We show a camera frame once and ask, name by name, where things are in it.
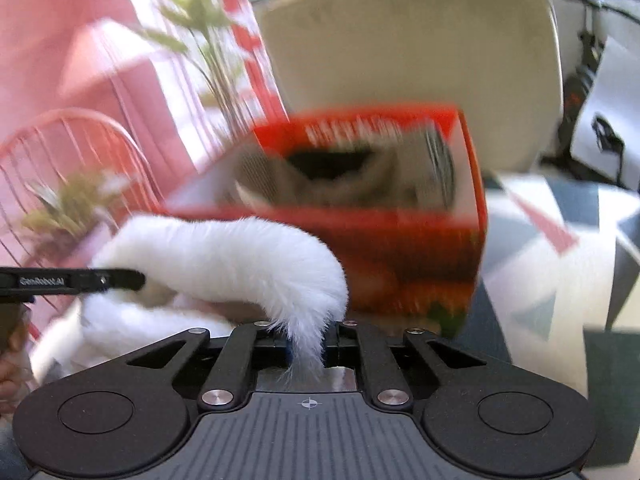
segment silver bolt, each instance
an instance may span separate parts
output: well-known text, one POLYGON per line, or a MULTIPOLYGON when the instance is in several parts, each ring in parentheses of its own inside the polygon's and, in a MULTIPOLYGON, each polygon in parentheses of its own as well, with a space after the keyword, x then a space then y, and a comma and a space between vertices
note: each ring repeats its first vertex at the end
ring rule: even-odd
POLYGON ((402 390, 383 390, 378 394, 378 400, 382 402, 382 404, 399 406, 409 400, 409 395, 402 390))
POLYGON ((202 402, 210 406, 224 406, 234 400, 234 394, 227 390, 209 390, 202 394, 202 402))

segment white plush toy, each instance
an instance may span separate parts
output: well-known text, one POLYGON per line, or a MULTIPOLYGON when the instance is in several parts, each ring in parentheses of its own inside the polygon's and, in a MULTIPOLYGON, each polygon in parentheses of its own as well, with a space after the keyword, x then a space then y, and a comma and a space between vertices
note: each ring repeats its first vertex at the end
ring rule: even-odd
POLYGON ((186 222, 135 216, 92 267, 138 270, 146 283, 139 292, 87 295, 66 320, 54 323, 32 354, 40 382, 52 360, 65 375, 195 326, 212 337, 231 332, 232 325, 213 312, 186 310, 185 297, 259 304, 292 341, 291 372, 319 374, 322 334, 343 319, 348 301, 344 271, 326 245, 297 228, 257 218, 186 222))

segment geometric patterned tablecloth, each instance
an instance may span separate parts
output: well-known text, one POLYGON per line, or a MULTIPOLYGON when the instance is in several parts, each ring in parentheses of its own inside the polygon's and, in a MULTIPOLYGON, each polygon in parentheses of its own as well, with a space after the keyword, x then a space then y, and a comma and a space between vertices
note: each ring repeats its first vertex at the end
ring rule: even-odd
POLYGON ((589 480, 640 479, 640 199, 537 175, 485 180, 481 281, 456 339, 588 397, 589 480))

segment red spindle chair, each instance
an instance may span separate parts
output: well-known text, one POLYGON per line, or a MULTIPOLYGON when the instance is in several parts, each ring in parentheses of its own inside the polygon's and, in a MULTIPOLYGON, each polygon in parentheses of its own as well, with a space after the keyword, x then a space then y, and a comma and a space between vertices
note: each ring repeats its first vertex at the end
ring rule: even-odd
MULTIPOLYGON (((110 169, 132 180, 113 211, 118 225, 134 211, 158 208, 148 163, 120 124, 90 110, 52 110, 0 145, 0 266, 51 264, 34 253, 33 240, 20 228, 20 220, 26 213, 42 207, 28 189, 28 183, 38 182, 56 190, 70 174, 84 169, 110 169)), ((93 234, 93 239, 87 237, 82 241, 72 256, 55 264, 66 267, 88 264, 110 236, 107 228, 100 230, 101 234, 93 234)), ((31 336, 37 339, 70 301, 71 298, 61 296, 38 298, 31 306, 31 336)))

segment crosshair mark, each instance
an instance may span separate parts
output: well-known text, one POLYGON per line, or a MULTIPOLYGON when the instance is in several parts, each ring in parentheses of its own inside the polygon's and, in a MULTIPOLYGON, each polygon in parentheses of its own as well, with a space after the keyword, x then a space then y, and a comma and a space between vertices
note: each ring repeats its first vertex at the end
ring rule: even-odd
POLYGON ((322 402, 318 402, 317 400, 309 397, 308 399, 299 402, 299 404, 301 404, 303 408, 310 410, 311 408, 315 408, 318 404, 322 404, 322 402))

